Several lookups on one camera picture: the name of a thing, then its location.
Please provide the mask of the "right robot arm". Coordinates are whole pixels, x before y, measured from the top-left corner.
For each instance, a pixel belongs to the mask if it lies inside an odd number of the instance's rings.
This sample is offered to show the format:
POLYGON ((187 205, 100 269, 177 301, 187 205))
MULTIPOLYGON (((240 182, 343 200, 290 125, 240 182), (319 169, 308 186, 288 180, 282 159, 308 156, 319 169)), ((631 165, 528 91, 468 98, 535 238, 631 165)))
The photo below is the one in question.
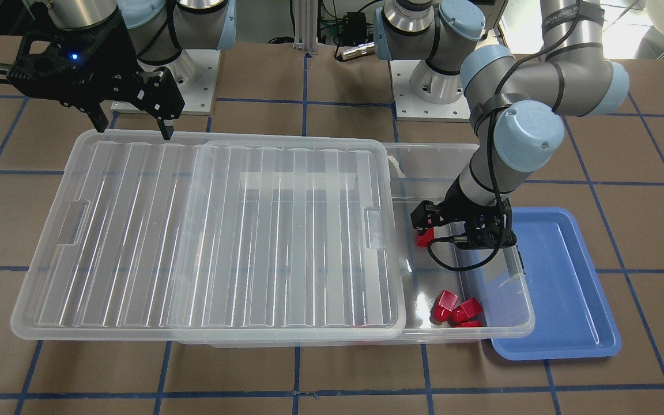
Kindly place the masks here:
POLYGON ((130 103, 165 140, 185 101, 169 64, 187 49, 229 49, 234 1, 34 1, 5 82, 27 97, 75 108, 104 132, 102 103, 130 103))

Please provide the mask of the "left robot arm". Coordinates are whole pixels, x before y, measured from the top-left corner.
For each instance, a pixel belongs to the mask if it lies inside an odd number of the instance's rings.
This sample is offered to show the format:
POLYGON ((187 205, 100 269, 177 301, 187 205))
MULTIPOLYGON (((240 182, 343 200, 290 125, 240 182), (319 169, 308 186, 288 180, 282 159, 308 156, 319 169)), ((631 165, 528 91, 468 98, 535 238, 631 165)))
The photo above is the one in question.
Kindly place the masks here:
POLYGON ((478 46, 482 10, 469 1, 385 1, 375 11, 376 55, 415 60, 436 81, 453 79, 470 110, 479 147, 441 202, 410 215, 419 236, 461 222, 462 250, 513 246, 508 198, 563 142, 562 116, 606 115, 629 92, 629 74, 606 60, 598 1, 542 1, 542 38, 533 57, 500 44, 478 46))

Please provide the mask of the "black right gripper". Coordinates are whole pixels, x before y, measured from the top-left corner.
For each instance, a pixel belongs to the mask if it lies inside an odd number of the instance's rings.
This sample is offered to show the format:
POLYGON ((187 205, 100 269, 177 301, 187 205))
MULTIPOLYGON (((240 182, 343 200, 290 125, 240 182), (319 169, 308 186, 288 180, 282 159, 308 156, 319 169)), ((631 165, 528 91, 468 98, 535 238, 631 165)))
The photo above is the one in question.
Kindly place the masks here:
POLYGON ((109 126, 105 100, 134 100, 138 110, 155 118, 164 140, 173 137, 173 123, 185 106, 171 69, 141 70, 120 12, 76 31, 56 27, 45 12, 35 13, 7 81, 26 96, 79 108, 99 133, 109 126))

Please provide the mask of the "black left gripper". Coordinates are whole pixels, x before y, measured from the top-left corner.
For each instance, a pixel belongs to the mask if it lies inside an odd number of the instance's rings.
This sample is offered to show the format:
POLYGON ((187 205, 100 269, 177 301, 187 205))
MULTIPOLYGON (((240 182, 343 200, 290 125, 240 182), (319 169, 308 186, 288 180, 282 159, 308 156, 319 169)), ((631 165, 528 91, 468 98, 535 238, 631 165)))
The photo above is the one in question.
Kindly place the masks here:
POLYGON ((411 212, 410 220, 419 236, 433 228, 462 222, 468 238, 468 242, 458 244, 462 250, 513 247, 518 242, 512 228, 509 200, 502 199, 500 205, 482 206, 472 202, 459 184, 448 189, 439 207, 432 201, 421 201, 411 212))

